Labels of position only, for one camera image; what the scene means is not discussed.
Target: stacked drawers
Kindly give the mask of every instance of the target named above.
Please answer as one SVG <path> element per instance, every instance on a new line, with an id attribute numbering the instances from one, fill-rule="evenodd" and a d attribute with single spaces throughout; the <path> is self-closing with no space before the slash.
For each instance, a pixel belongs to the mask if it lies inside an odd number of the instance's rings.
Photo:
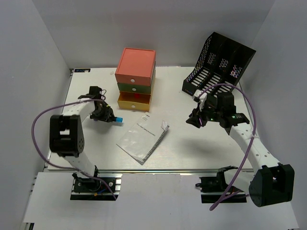
<path id="1" fill-rule="evenodd" d="M 149 111 L 155 81 L 155 51 L 125 48 L 115 77 L 121 109 Z"/>

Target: orange drawer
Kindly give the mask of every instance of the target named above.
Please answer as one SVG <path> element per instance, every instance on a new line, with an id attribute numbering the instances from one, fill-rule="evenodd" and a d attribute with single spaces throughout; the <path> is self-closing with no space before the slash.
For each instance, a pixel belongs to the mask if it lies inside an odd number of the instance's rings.
<path id="1" fill-rule="evenodd" d="M 150 86 L 155 64 L 155 51 L 125 48 L 115 72 L 118 83 Z"/>
<path id="2" fill-rule="evenodd" d="M 136 94 L 131 92 L 120 92 L 118 106 L 121 109 L 149 111 L 151 96 L 148 94 Z"/>

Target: white wall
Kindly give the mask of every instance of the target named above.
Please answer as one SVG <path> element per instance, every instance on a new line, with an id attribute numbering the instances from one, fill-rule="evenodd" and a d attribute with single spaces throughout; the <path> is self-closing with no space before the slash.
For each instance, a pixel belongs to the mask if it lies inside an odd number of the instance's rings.
<path id="1" fill-rule="evenodd" d="M 0 229 L 16 230 L 44 165 L 32 144 L 32 121 L 64 102 L 70 72 L 31 0 L 1 0 L 0 22 Z M 36 129 L 44 153 L 48 117 Z"/>
<path id="2" fill-rule="evenodd" d="M 70 68 L 117 66 L 124 47 L 194 66 L 220 32 L 251 45 L 274 0 L 33 0 Z"/>
<path id="3" fill-rule="evenodd" d="M 243 78 L 267 148 L 295 170 L 292 206 L 307 229 L 307 1 L 276 0 Z"/>

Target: white table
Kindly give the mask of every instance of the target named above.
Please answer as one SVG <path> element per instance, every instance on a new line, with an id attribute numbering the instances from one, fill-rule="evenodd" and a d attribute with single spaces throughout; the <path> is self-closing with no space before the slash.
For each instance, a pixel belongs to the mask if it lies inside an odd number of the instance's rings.
<path id="1" fill-rule="evenodd" d="M 69 172 L 40 172 L 24 222 L 34 230 L 287 230 L 297 228 L 291 203 L 256 207 L 201 203 L 196 175 L 124 174 L 117 201 L 70 200 Z"/>
<path id="2" fill-rule="evenodd" d="M 124 122 L 123 126 L 119 126 L 86 118 L 83 122 L 84 151 L 90 161 L 98 169 L 106 171 L 203 170 L 238 166 L 243 152 L 218 123 L 208 122 L 200 129 L 186 124 L 192 109 L 197 106 L 192 97 L 181 90 L 183 80 L 192 70 L 190 67 L 156 68 L 150 113 L 161 115 L 170 124 L 170 129 L 144 165 L 140 165 L 116 145 L 144 113 L 119 109 L 119 90 L 114 76 L 116 69 L 101 68 L 91 69 L 89 73 L 74 73 L 66 103 L 76 101 L 80 95 L 88 93 L 90 86 L 97 85 L 107 90 L 106 102 L 113 108 L 115 116 L 123 117 Z M 233 92 L 237 112 L 248 116 L 242 95 L 236 90 Z M 57 165 L 69 166 L 54 153 L 50 160 Z M 250 163 L 246 162 L 244 168 L 250 169 Z"/>

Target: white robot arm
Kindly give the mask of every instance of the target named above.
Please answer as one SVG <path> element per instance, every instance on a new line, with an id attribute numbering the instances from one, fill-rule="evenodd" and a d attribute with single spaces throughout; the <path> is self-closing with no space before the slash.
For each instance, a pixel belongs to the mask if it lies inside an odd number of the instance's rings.
<path id="1" fill-rule="evenodd" d="M 99 186 L 97 180 L 87 178 L 80 172 L 97 177 L 98 169 L 86 156 L 84 149 L 84 136 L 82 122 L 90 115 L 90 119 L 103 122 L 122 122 L 121 117 L 115 117 L 112 108 L 102 99 L 102 89 L 91 86 L 89 93 L 79 97 L 79 100 L 87 101 L 71 107 L 61 115 L 53 115 L 50 118 L 49 147 L 52 152 L 63 157 L 69 164 L 78 169 L 73 174 L 76 181 L 89 189 Z"/>
<path id="2" fill-rule="evenodd" d="M 204 93 L 199 98 L 200 94 L 198 90 L 194 94 L 194 100 L 198 102 L 198 106 L 193 109 L 187 123 L 200 128 L 204 127 L 208 121 L 219 122 L 245 153 L 253 136 L 252 127 L 244 114 L 236 112 L 232 93 L 218 93 L 217 97 Z M 282 165 L 257 136 L 254 137 L 248 160 L 254 174 L 241 171 L 233 183 L 234 187 L 249 194 L 258 207 L 292 200 L 293 168 L 289 164 Z M 237 167 L 234 166 L 221 168 L 213 183 L 201 183 L 199 186 L 206 192 L 214 191 L 217 186 L 225 190 L 236 172 Z"/>

